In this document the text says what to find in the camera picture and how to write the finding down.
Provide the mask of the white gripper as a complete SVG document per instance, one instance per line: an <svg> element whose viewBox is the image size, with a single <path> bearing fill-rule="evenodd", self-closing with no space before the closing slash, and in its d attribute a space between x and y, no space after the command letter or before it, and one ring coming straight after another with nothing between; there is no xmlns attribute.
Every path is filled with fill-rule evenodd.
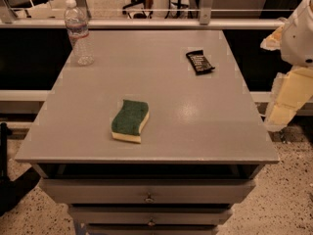
<svg viewBox="0 0 313 235"><path fill-rule="evenodd" d="M285 25L264 38L260 47L281 49L282 59L293 65L287 74L278 73L275 77L265 112L266 129L277 132L313 97L313 69L305 68L313 66L312 0L302 0Z"/></svg>

